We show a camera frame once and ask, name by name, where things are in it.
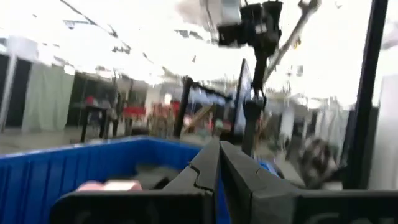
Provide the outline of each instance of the white curtain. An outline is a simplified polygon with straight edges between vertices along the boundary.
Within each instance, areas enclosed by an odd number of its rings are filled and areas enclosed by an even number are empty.
[[[336,103],[323,106],[319,109],[315,136],[330,142],[338,148],[337,162],[340,157],[345,140],[349,111],[343,110]]]
[[[294,125],[294,107],[286,107],[282,112],[282,121],[280,122],[280,135],[292,139]]]
[[[33,64],[26,91],[22,131],[63,130],[74,76],[62,67]]]

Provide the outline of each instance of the floor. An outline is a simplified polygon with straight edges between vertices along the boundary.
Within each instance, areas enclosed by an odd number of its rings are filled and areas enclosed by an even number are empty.
[[[88,128],[88,136],[93,135],[95,130]],[[21,133],[18,129],[7,129],[0,134],[0,154],[21,153],[38,149],[52,149],[59,146],[66,146],[71,143],[78,143],[81,128],[65,128],[64,131],[52,131],[41,133]],[[211,139],[211,136],[199,137],[196,135],[183,136],[181,141],[197,145],[204,145]],[[265,144],[261,144],[256,151],[256,157],[271,157],[273,153],[268,150]],[[281,154],[275,157],[275,163],[284,173],[285,178],[302,182],[293,166],[284,160]]]

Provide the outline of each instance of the wall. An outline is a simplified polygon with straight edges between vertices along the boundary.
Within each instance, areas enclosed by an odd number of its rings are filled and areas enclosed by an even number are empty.
[[[170,93],[173,96],[173,100],[181,100],[182,86],[173,83],[162,84],[160,94],[164,96],[166,93]]]
[[[294,107],[286,107],[282,113],[282,121],[280,123],[280,134],[284,134],[285,136],[292,139],[293,133],[293,124],[294,124]]]
[[[109,100],[113,98],[114,87],[111,82],[105,82],[76,72],[70,95],[67,125],[76,126],[82,124],[82,110],[74,106],[75,104],[84,102],[87,96],[94,96],[98,100],[103,100],[106,95]]]
[[[340,162],[348,115],[349,111],[335,104],[324,106],[317,113],[315,135],[338,148],[337,162]]]
[[[398,75],[383,78],[369,189],[398,189]]]
[[[32,64],[26,60],[18,59],[14,76],[14,85],[11,90],[9,113],[7,116],[6,127],[21,127],[25,110],[25,99],[29,72]],[[0,55],[0,104],[6,81],[6,71],[8,67],[8,56]]]
[[[161,89],[162,85],[148,86],[145,99],[146,116],[152,111],[153,103],[159,103],[164,100],[161,95]]]

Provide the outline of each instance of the pink object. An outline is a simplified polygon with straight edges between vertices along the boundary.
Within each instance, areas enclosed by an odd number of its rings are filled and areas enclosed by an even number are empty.
[[[142,190],[141,184],[135,180],[110,180],[105,184],[89,181],[82,184],[77,191],[84,190]]]

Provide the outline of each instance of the blue bin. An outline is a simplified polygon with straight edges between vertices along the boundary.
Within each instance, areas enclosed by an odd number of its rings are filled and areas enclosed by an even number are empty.
[[[199,150],[178,142],[134,138],[0,157],[0,223],[46,224],[55,201],[88,180],[134,175],[137,163],[183,169]],[[218,195],[218,223],[227,224],[222,183]]]

